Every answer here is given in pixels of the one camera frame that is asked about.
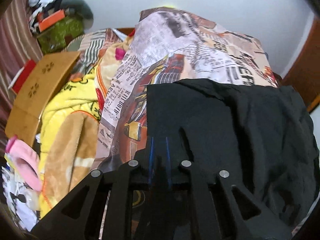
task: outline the pink curtain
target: pink curtain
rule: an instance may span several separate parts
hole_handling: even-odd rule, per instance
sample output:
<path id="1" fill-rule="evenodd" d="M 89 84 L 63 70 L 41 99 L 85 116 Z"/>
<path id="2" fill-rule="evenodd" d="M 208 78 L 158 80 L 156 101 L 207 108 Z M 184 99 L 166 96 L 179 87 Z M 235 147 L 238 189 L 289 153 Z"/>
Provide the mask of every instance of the pink curtain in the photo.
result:
<path id="1" fill-rule="evenodd" d="M 29 59 L 38 62 L 42 58 L 28 27 L 30 14 L 28 0 L 13 0 L 0 19 L 0 156 L 7 142 L 4 128 L 14 100 L 14 93 L 7 87 Z"/>

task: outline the orange box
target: orange box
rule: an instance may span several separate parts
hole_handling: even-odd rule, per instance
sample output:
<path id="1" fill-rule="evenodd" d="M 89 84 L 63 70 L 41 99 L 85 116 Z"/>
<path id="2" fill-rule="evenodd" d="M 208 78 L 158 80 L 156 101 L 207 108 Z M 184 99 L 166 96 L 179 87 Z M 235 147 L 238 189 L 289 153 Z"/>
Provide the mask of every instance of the orange box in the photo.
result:
<path id="1" fill-rule="evenodd" d="M 56 11 L 55 13 L 48 16 L 46 19 L 44 19 L 42 22 L 39 23 L 40 32 L 43 32 L 45 29 L 54 25 L 56 22 L 62 20 L 64 17 L 65 17 L 64 10 Z"/>

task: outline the black garment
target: black garment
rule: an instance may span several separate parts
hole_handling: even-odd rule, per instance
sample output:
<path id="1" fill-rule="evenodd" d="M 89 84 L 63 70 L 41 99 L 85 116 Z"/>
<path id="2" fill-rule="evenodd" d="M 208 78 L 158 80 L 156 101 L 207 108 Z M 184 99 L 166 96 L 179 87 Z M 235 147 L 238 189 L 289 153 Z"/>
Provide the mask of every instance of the black garment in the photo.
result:
<path id="1" fill-rule="evenodd" d="M 284 223 L 297 225 L 319 192 L 313 123 L 292 87 L 185 79 L 148 86 L 148 136 L 168 140 L 172 178 L 185 159 L 227 170 Z"/>

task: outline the wooden furniture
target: wooden furniture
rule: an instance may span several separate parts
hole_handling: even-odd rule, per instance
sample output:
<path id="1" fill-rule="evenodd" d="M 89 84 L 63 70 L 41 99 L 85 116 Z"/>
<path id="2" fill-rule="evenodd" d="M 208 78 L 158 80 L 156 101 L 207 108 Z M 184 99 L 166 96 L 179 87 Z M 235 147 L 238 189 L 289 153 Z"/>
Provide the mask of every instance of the wooden furniture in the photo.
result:
<path id="1" fill-rule="evenodd" d="M 281 81 L 300 93 L 306 106 L 320 94 L 320 20 L 315 19 L 308 39 L 289 73 Z"/>

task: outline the wall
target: wall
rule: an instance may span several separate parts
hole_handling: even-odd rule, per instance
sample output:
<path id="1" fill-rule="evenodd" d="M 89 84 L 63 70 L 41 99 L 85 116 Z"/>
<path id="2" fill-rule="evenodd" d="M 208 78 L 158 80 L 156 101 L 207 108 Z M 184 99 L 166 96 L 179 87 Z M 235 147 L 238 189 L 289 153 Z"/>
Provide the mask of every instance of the wall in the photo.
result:
<path id="1" fill-rule="evenodd" d="M 85 0 L 94 13 L 91 30 L 133 27 L 139 12 L 172 5 L 229 30 L 258 38 L 274 72 L 285 75 L 306 40 L 313 14 L 304 0 Z"/>
<path id="2" fill-rule="evenodd" d="M 317 145 L 320 149 L 320 106 L 313 110 L 310 116 L 313 120 L 313 134 L 316 137 Z"/>

